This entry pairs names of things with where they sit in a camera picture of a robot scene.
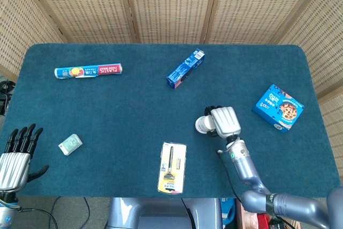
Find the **blue box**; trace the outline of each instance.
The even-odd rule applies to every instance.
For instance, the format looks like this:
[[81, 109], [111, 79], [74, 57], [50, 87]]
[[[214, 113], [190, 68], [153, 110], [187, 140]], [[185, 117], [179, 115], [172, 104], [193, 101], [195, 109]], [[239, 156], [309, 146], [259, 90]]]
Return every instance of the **blue box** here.
[[252, 111], [280, 132], [286, 132], [290, 130], [304, 109], [303, 104], [272, 84]]
[[196, 49], [182, 64], [167, 76], [168, 84], [172, 88], [178, 87], [204, 59], [205, 53], [200, 49]]

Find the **wicker screen panel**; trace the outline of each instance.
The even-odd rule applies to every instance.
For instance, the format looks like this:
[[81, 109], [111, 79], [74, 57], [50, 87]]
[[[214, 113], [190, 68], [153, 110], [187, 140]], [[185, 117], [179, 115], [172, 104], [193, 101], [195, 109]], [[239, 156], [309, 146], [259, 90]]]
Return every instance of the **wicker screen panel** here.
[[208, 43], [268, 43], [298, 0], [218, 0]]
[[312, 0], [281, 40], [306, 52], [317, 93], [343, 80], [343, 0]]
[[343, 92], [320, 104], [338, 172], [343, 182]]
[[26, 50], [43, 42], [62, 39], [33, 0], [0, 0], [0, 65], [4, 73], [18, 77]]
[[208, 0], [133, 0], [142, 43], [199, 43]]
[[71, 42], [130, 43], [122, 0], [44, 0]]

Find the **white cylinder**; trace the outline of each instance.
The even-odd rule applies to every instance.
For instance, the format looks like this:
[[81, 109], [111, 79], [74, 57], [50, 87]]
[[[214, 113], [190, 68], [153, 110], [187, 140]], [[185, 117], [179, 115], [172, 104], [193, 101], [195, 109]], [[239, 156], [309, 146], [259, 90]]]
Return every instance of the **white cylinder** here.
[[208, 131], [213, 131], [215, 125], [212, 119], [212, 116], [202, 116], [197, 119], [195, 122], [195, 128], [201, 134], [206, 134]]

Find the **robotic arm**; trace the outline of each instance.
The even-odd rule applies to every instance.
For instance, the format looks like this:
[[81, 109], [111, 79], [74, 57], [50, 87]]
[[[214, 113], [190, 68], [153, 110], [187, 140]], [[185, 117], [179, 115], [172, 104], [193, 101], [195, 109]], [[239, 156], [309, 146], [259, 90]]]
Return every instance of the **robotic arm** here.
[[32, 135], [34, 128], [35, 124], [20, 131], [15, 129], [0, 157], [0, 229], [10, 229], [15, 212], [21, 211], [16, 193], [22, 190], [26, 183], [42, 176], [49, 168], [46, 165], [36, 173], [28, 173], [38, 138], [43, 131], [43, 128], [40, 128]]
[[270, 193], [257, 173], [244, 140], [239, 138], [241, 127], [232, 107], [207, 107], [205, 116], [195, 126], [202, 134], [226, 139], [226, 150], [218, 153], [229, 152], [240, 179], [252, 188], [241, 198], [245, 210], [284, 216], [322, 229], [342, 228], [343, 188], [330, 192], [327, 207], [310, 198]]

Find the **cookie image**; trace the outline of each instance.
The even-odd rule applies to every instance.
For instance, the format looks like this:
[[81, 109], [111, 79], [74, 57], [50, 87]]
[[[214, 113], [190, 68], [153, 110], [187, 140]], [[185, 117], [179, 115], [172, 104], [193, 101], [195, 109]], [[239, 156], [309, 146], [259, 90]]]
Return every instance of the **cookie image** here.
[[280, 106], [280, 109], [282, 110], [282, 117], [285, 119], [293, 120], [297, 116], [297, 110], [295, 106], [290, 103], [283, 103]]
[[69, 74], [73, 77], [80, 76], [84, 74], [84, 70], [81, 67], [74, 67], [70, 70]]

